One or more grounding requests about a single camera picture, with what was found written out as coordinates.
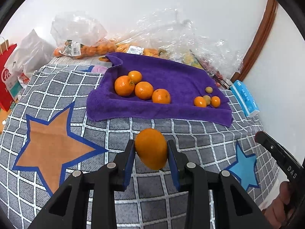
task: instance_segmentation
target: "small yellow fruit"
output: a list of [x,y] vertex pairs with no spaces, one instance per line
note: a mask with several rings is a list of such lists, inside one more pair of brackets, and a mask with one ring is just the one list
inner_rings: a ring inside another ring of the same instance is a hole
[[205,88],[205,91],[208,93],[208,94],[211,94],[213,92],[213,88],[212,87],[206,87]]
[[211,104],[211,97],[209,95],[204,95],[203,99],[205,99],[207,106]]

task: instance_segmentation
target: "red paper bag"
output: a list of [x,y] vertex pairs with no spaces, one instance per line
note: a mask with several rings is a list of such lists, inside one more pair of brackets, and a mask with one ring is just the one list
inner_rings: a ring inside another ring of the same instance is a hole
[[12,52],[16,48],[16,46],[17,46],[17,44],[14,44],[14,45],[7,47],[7,49],[6,49],[6,47],[4,47],[5,49],[3,49],[2,44],[1,44],[2,54],[0,52],[0,71],[1,71],[0,107],[5,111],[8,111],[10,109],[10,106],[13,103],[14,99],[5,84],[5,82],[11,76],[11,74],[8,69],[4,68],[4,65],[5,65],[7,59],[9,58],[9,56],[12,54]]

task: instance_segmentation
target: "plastic bag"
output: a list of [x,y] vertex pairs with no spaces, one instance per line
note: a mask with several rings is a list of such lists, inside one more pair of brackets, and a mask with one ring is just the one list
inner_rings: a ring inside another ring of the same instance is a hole
[[180,22],[177,9],[156,11],[139,20],[136,28],[115,37],[116,51],[127,52],[130,46],[153,49],[157,53],[155,57],[201,68],[221,79],[230,79],[240,70],[242,55],[239,51],[230,50],[223,40],[213,41],[196,35],[192,21]]
[[4,66],[11,74],[18,75],[18,81],[25,88],[34,71],[51,61],[53,49],[33,29],[16,47]]
[[52,22],[51,35],[58,46],[55,57],[81,59],[116,50],[116,45],[104,38],[107,31],[102,24],[81,11],[57,15]]
[[109,40],[102,39],[97,42],[97,46],[86,46],[73,40],[67,40],[65,45],[54,50],[55,57],[71,56],[76,59],[93,57],[95,55],[105,55],[108,52],[115,52],[117,46]]

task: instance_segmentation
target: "purple towel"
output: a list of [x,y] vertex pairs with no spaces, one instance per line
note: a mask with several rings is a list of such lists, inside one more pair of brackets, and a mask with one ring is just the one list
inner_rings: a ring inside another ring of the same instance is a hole
[[[174,118],[210,121],[230,127],[232,114],[227,103],[229,99],[204,70],[170,60],[128,53],[116,52],[108,54],[107,57],[113,67],[106,71],[98,88],[88,96],[87,116],[90,120],[126,117]],[[118,96],[114,90],[114,81],[132,70],[140,71],[142,81],[151,83],[155,90],[166,89],[170,93],[171,104],[143,101],[134,93],[129,97]],[[213,88],[211,96],[220,98],[219,108],[194,106],[196,96],[207,95],[207,86]]]

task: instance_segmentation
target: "blue star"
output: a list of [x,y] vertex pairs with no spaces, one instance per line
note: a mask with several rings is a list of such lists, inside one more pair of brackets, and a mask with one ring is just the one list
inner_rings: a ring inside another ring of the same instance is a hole
[[240,185],[247,190],[249,187],[259,188],[255,175],[256,155],[245,155],[238,142],[236,142],[236,161],[229,165],[228,170],[240,182]]
[[66,168],[107,150],[71,132],[74,102],[50,121],[26,115],[27,139],[13,170],[36,171],[52,195],[65,180]]

